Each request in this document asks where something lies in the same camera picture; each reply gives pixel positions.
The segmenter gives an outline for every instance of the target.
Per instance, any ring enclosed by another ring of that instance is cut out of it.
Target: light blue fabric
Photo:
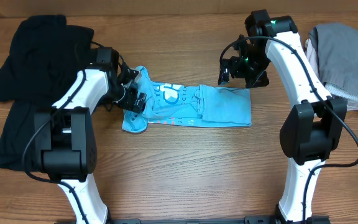
[[[146,93],[142,114],[124,110],[122,129],[139,133],[148,123],[196,127],[248,127],[251,125],[249,90],[200,86],[182,86],[153,82],[147,69],[138,82],[139,93]]]

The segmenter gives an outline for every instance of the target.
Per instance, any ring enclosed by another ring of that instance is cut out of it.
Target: white leg
[[[293,159],[288,159],[284,194],[278,204],[281,214],[286,221],[302,221],[302,201],[306,180],[312,168],[323,164],[325,164],[325,161],[321,162],[321,160],[318,159],[305,162],[305,164],[299,166]],[[320,170],[316,170],[309,183],[308,194],[306,196],[306,219],[311,217],[311,201],[319,173]]]
[[[94,181],[93,174],[89,174],[86,181],[81,183],[78,180],[62,180],[70,184],[74,191],[77,193],[80,199],[81,206],[85,215],[89,221],[89,224],[105,224],[107,220],[108,210],[107,206],[102,202],[96,182]],[[74,210],[75,217],[77,220],[76,224],[85,224],[82,220],[80,210],[74,199],[73,194],[69,193],[69,189],[63,185],[59,185],[60,188],[65,192],[68,200],[70,201],[71,207]]]

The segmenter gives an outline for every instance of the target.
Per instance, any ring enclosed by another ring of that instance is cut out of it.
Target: brown floor
[[[148,68],[151,79],[216,86],[218,58],[239,34],[241,15],[76,17],[94,40],[117,49],[127,63]],[[292,14],[305,40],[319,23],[343,22],[358,29],[358,13]],[[0,67],[22,19],[0,19]],[[93,126],[98,145],[95,178],[113,218],[240,218],[272,214],[280,200],[287,158],[278,132],[290,111],[273,66],[270,85],[252,90],[251,128],[185,128],[150,125],[142,134],[121,130],[122,111],[98,108]],[[233,87],[243,87],[234,80]],[[0,103],[0,134],[11,102]],[[346,118],[358,135],[358,112]],[[357,149],[343,132],[328,162],[351,162]],[[315,215],[333,223],[358,223],[358,166],[322,171],[313,200]],[[53,223],[73,219],[62,191],[0,169],[0,223]]]

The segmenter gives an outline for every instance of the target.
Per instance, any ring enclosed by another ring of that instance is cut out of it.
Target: black fabric
[[[20,24],[0,69],[0,101],[15,100],[0,138],[0,168],[22,170],[34,112],[59,100],[89,64],[92,37],[92,29],[67,26],[62,15],[33,16]]]

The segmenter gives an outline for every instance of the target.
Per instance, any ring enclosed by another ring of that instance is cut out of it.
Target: gray fabric
[[[340,23],[321,24],[309,37],[318,55],[319,79],[358,96],[358,30]]]

